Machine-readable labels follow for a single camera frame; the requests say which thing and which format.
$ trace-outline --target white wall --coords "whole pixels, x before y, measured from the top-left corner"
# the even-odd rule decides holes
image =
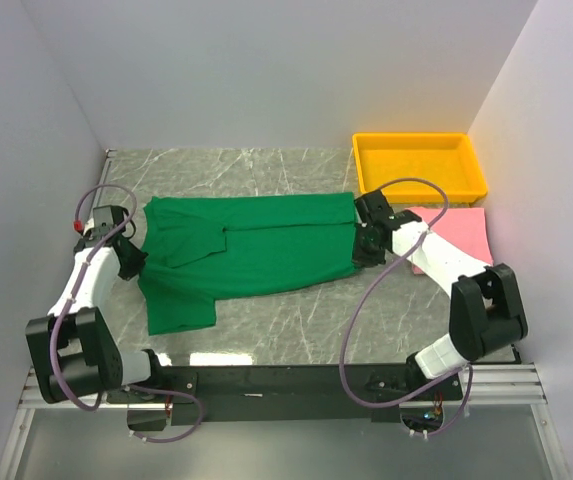
[[[23,0],[105,147],[466,131],[535,0]]]
[[[24,327],[64,286],[76,198],[102,158],[21,4],[0,0],[0,454],[30,365]]]
[[[573,471],[573,2],[539,0],[470,130],[495,258],[515,268]]]

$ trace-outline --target pink cloth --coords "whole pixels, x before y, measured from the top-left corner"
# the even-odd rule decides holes
[[[440,212],[439,208],[425,207],[412,207],[410,210],[422,217],[426,223]],[[471,257],[493,264],[486,237],[486,215],[483,208],[451,208],[433,227],[433,231]],[[417,267],[413,267],[413,272],[424,273]]]

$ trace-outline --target black metal base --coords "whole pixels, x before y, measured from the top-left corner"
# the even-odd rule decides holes
[[[342,388],[337,365],[162,367],[164,389],[197,396],[206,407],[205,421],[274,421],[371,418],[373,422],[399,422],[399,408],[368,409],[353,402]],[[387,402],[409,392],[406,364],[347,365],[346,376],[357,396],[370,402]],[[461,400],[459,378],[453,375],[417,396],[432,401]],[[142,396],[116,391],[109,403],[164,403],[164,396]],[[196,409],[182,398],[172,400],[171,425],[194,423]],[[161,430],[166,414],[129,412],[135,431]]]

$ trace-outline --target glass panel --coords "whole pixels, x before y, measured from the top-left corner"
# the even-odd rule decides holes
[[[39,410],[17,478],[551,478],[524,406],[471,407],[470,417],[428,442],[368,420],[205,424],[171,445],[142,444],[127,432],[124,411]]]

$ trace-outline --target metal frame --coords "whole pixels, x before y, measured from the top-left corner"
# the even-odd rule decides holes
[[[462,387],[467,386],[468,375],[464,372],[460,374]],[[95,402],[95,396],[82,397],[86,403]],[[542,390],[541,382],[535,365],[495,365],[480,364],[475,365],[473,376],[473,386],[469,405],[546,405],[546,397]],[[447,401],[444,405],[455,406],[458,401]],[[432,402],[406,402],[401,404],[405,407],[430,407]],[[70,409],[77,408],[71,402],[46,403],[42,398],[35,372],[31,368],[28,373],[26,385],[19,400],[19,409]],[[146,403],[139,405],[111,404],[106,399],[102,400],[100,409],[126,410],[140,408],[145,410],[164,409],[163,403]]]
[[[0,461],[0,480],[12,480],[15,478],[34,415],[35,410],[32,408],[19,408],[17,410]]]
[[[108,172],[110,172],[110,167],[113,164],[113,157],[115,156],[115,150],[106,150],[106,160],[104,161],[104,167],[102,168],[102,173],[99,176],[99,184],[106,183],[106,179],[108,178]],[[102,200],[102,193],[104,189],[100,188],[99,190],[95,191],[93,195],[93,203],[91,205],[91,210],[95,207],[98,207],[101,200]]]
[[[531,409],[553,480],[566,480],[571,478],[570,469],[564,457],[562,444],[553,426],[548,405],[531,405]]]

